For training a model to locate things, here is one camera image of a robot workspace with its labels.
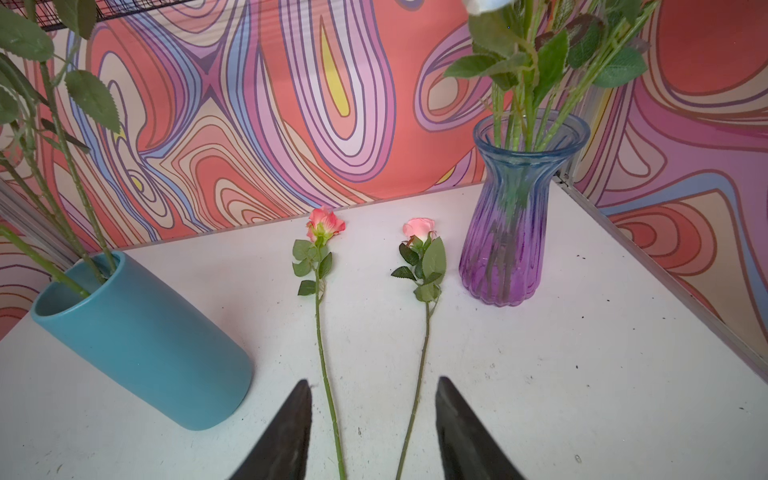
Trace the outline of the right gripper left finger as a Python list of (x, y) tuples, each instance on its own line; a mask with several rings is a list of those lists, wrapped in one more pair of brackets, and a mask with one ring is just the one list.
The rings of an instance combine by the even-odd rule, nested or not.
[(311, 437), (312, 394), (298, 381), (231, 480), (301, 480)]

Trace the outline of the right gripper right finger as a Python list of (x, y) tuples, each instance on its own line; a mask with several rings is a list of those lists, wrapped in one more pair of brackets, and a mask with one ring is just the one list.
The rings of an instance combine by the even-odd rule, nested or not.
[(445, 479), (525, 479), (446, 376), (439, 378), (435, 408)]

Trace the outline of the purple blue glass vase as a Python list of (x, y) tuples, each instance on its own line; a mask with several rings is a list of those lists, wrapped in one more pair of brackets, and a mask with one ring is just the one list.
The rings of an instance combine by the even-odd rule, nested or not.
[(459, 262), (462, 284), (476, 299), (498, 307), (531, 298), (541, 280), (550, 182), (584, 148), (587, 122), (569, 115), (539, 152), (503, 147), (493, 118), (473, 129), (486, 179), (473, 213)]

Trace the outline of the teal ceramic cylinder vase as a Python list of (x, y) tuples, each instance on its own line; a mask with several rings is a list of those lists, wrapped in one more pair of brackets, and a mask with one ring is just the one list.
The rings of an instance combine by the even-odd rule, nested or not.
[(30, 315), (53, 337), (178, 425), (211, 428), (232, 415), (253, 379), (248, 354), (173, 288), (124, 252), (100, 283), (79, 263)]

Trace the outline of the small pink rosebud stem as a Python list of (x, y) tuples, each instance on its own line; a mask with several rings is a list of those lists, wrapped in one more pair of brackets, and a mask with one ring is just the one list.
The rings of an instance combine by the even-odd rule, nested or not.
[[(408, 448), (415, 420), (417, 418), (430, 340), (431, 320), (439, 302), (441, 293), (439, 284), (442, 281), (442, 277), (445, 275), (446, 261), (445, 249), (442, 249), (441, 251), (436, 250), (433, 254), (429, 254), (434, 241), (438, 240), (441, 242), (435, 229), (434, 220), (425, 217), (412, 218), (403, 225), (403, 234), (405, 235), (406, 240), (399, 244), (398, 251), (406, 264), (395, 269), (391, 273), (391, 276), (395, 278), (409, 279), (416, 285), (413, 293), (415, 298), (424, 305), (425, 331), (412, 408), (398, 460), (397, 473), (395, 476), (397, 480), (402, 478), (404, 472)], [(425, 273), (423, 271), (423, 263), (426, 256), (429, 256), (440, 263), (441, 268), (433, 270), (430, 273)]]

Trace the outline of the coral pink rose stem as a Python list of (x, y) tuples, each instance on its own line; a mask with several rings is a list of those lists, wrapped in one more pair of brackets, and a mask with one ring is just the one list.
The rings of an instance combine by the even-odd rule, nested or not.
[(296, 277), (301, 278), (297, 295), (312, 296), (314, 298), (317, 348), (323, 387), (331, 419), (339, 479), (346, 479), (347, 471), (337, 409), (324, 349), (321, 306), (326, 293), (327, 276), (333, 267), (333, 254), (328, 244), (334, 237), (341, 234), (345, 228), (345, 222), (339, 219), (329, 207), (315, 208), (309, 214), (306, 224), (307, 238), (296, 239), (291, 251), (293, 273)]

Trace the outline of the single white rosebud stem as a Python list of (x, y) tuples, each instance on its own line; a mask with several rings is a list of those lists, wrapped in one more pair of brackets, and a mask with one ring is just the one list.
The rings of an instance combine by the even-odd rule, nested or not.
[(18, 229), (3, 227), (1, 235), (54, 282), (86, 298), (86, 284), (69, 269), (84, 266), (99, 280), (99, 267), (75, 234), (38, 158), (42, 143), (63, 154), (48, 102), (6, 53), (1, 54), (1, 125), (10, 130), (10, 144), (1, 149), (1, 171), (7, 176), (3, 184), (16, 195), (9, 221)]

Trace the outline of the white blue-edged rose stem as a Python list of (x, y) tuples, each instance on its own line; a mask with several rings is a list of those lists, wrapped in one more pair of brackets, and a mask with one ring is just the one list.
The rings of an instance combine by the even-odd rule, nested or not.
[(445, 78), (487, 78), (486, 107), (495, 145), (514, 151), (543, 149), (543, 119), (534, 114), (560, 84), (569, 52), (563, 12), (568, 1), (465, 1), (471, 53), (453, 61)]

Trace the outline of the peach peony flower stem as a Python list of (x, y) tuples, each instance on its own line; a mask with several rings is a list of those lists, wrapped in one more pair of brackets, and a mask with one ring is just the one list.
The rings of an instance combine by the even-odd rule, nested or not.
[(542, 151), (595, 86), (613, 89), (648, 70), (648, 43), (640, 38), (658, 1), (590, 1), (578, 12), (575, 1), (553, 1), (547, 30), (536, 38), (539, 79), (532, 104), (543, 118), (526, 140)]

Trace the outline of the small white pink rose spray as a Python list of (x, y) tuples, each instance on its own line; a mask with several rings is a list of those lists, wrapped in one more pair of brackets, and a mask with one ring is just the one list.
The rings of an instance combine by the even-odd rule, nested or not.
[[(39, 213), (55, 228), (91, 270), (99, 284), (116, 271), (116, 262), (97, 220), (71, 152), (90, 149), (64, 127), (59, 114), (56, 91), (64, 85), (69, 98), (97, 124), (114, 132), (122, 130), (116, 103), (103, 81), (88, 70), (76, 66), (80, 43), (90, 39), (100, 18), (94, 1), (56, 1), (53, 4), (60, 22), (76, 39), (61, 57), (61, 69), (53, 73), (51, 62), (57, 59), (52, 38), (41, 28), (38, 7), (26, 1), (19, 7), (1, 7), (1, 123), (10, 127), (11, 147), (19, 150), (37, 184), (31, 188), (8, 157), (1, 158), (2, 168), (12, 177)], [(67, 215), (55, 199), (37, 160), (37, 143), (43, 140), (63, 154), (72, 181), (85, 208), (88, 221), (107, 261), (100, 267), (86, 251), (71, 227)]]

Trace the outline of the magenta rose stem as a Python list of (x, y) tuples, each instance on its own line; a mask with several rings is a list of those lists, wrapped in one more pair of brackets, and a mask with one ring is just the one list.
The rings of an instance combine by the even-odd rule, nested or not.
[(104, 283), (116, 272), (117, 262), (102, 232), (91, 198), (81, 179), (78, 164), (71, 152), (73, 146), (81, 150), (85, 156), (90, 154), (90, 150), (87, 145), (80, 145), (79, 139), (72, 136), (64, 127), (64, 122), (68, 118), (61, 110), (65, 108), (72, 111), (71, 124), (78, 126), (82, 132), (89, 127), (97, 126), (119, 134), (122, 132), (122, 125), (114, 98), (107, 86), (98, 76), (81, 69), (78, 64), (80, 43), (90, 39), (96, 22), (92, 17), (89, 19), (79, 17), (78, 21), (75, 21), (74, 16), (64, 16), (63, 6), (58, 6), (58, 9), (61, 18), (68, 24), (66, 29), (71, 31), (67, 51), (62, 55), (57, 54), (52, 38), (44, 33), (41, 37), (39, 69), (51, 114), (53, 132), (59, 139), (59, 147), (64, 154), (94, 239), (103, 255), (105, 265), (99, 269), (98, 276), (99, 281)]

